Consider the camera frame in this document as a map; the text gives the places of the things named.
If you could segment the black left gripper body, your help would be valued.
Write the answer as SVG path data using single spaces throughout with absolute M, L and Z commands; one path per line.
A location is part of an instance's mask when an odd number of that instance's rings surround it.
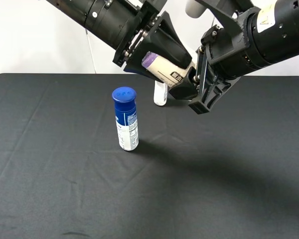
M 119 34 L 122 39 L 113 58 L 113 62 L 122 67 L 128 62 L 136 48 L 148 35 L 149 31 L 158 21 L 158 14 L 165 6 L 165 0 L 142 0 L 142 6 L 131 5 L 132 16 L 123 27 L 123 33 Z

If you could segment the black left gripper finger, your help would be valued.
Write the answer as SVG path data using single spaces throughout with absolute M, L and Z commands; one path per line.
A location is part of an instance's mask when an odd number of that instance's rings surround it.
M 148 33 L 149 51 L 167 59 L 177 67 L 186 69 L 192 57 L 180 41 L 170 15 L 164 11 Z
M 155 76 L 153 73 L 148 71 L 146 68 L 144 68 L 141 63 L 127 63 L 126 66 L 124 67 L 124 71 L 127 73 L 134 73 L 138 75 L 145 76 L 147 78 L 150 78 L 152 80 L 158 81 L 160 83 L 163 83 L 162 80 L 160 80 L 157 76 Z

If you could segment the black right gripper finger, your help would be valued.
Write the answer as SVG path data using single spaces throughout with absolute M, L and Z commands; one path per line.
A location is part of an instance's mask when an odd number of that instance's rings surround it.
M 171 87 L 169 94 L 176 100 L 192 100 L 198 95 L 200 80 L 196 77 L 196 69 L 190 67 L 186 75 Z
M 199 90 L 197 97 L 189 102 L 189 107 L 199 115 L 210 112 L 214 104 L 239 80 L 240 77 L 234 80 L 222 77 L 215 77 L 213 80 L 206 78 L 204 89 Z

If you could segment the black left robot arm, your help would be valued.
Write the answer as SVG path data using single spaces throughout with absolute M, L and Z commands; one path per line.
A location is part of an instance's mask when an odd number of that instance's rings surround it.
M 128 0 L 49 0 L 52 6 L 113 48 L 113 62 L 124 71 L 156 80 L 142 66 L 148 52 L 156 53 L 181 69 L 192 57 L 181 43 L 164 0 L 144 0 L 135 6 Z

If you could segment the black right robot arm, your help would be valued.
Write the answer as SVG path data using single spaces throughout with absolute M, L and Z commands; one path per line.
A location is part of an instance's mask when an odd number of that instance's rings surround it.
M 299 0 L 275 0 L 258 8 L 249 0 L 201 0 L 218 24 L 201 38 L 197 66 L 170 88 L 198 114 L 249 73 L 299 55 Z

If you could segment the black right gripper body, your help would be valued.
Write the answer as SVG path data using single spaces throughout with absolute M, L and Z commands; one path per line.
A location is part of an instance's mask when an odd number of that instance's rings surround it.
M 229 13 L 217 7 L 208 9 L 223 26 L 220 29 L 212 27 L 201 39 L 211 68 L 228 80 L 264 68 L 264 58 L 257 49 L 252 34 L 252 20 L 260 9 L 248 7 L 244 12 L 238 13 L 236 19 L 232 15 L 238 12 L 237 9 L 230 10 Z

